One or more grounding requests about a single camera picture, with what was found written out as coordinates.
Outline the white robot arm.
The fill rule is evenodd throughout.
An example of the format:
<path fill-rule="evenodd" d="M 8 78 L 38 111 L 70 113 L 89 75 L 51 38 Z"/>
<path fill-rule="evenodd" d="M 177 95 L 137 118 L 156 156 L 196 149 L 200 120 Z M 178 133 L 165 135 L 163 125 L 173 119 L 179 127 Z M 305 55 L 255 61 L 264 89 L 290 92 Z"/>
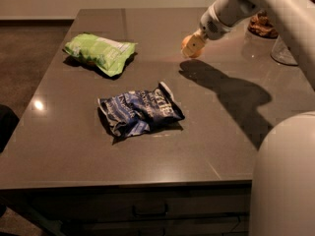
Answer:
<path fill-rule="evenodd" d="M 265 10 L 281 42 L 297 62 L 297 78 L 284 71 L 276 90 L 297 101 L 315 89 L 315 8 L 310 0 L 217 0 L 198 29 L 184 38 L 182 53 L 193 57 L 206 41 L 219 39 L 242 19 Z M 279 123 L 256 157 L 249 236 L 315 236 L 315 111 Z"/>

